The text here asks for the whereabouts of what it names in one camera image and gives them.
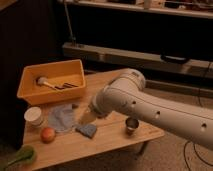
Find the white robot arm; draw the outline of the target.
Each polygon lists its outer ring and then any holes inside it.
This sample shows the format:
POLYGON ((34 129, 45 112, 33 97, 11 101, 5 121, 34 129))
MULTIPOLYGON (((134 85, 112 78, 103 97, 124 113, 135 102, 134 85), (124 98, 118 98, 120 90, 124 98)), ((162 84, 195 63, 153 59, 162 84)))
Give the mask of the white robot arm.
POLYGON ((115 111, 213 150, 212 109, 147 94, 145 86, 140 71, 125 69, 92 96, 80 123, 105 118, 115 111))

